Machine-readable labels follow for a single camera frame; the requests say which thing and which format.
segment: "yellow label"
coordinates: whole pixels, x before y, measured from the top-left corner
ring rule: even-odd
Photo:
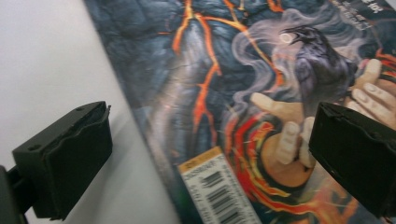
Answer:
[[[183,162],[181,165],[178,166],[178,170],[181,174],[188,172],[190,169],[201,165],[202,163],[211,160],[212,158],[221,154],[221,149],[219,147],[213,147],[212,149],[192,158],[189,161]]]

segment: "book cover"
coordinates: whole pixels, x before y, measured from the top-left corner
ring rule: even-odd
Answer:
[[[183,223],[384,223],[307,143],[321,101],[396,129],[386,1],[85,3]]]

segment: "bird beak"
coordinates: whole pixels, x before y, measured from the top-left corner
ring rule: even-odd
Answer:
[[[303,36],[304,36],[303,34],[299,33],[298,29],[296,29],[296,28],[289,28],[289,29],[281,30],[279,32],[279,34],[280,35],[282,35],[282,34],[294,34],[295,35],[294,39],[289,43],[289,45],[295,44],[296,42],[303,40]]]

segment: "white surface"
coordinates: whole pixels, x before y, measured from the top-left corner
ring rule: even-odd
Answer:
[[[64,223],[177,223],[83,2],[0,0],[0,164],[10,169],[12,149],[101,100],[112,105],[113,154]]]

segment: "raven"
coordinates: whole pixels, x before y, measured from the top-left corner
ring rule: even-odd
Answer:
[[[280,34],[295,34],[290,45],[303,42],[296,54],[295,76],[306,117],[315,116],[318,103],[334,103],[355,83],[358,66],[338,54],[319,30],[309,26],[284,29]]]

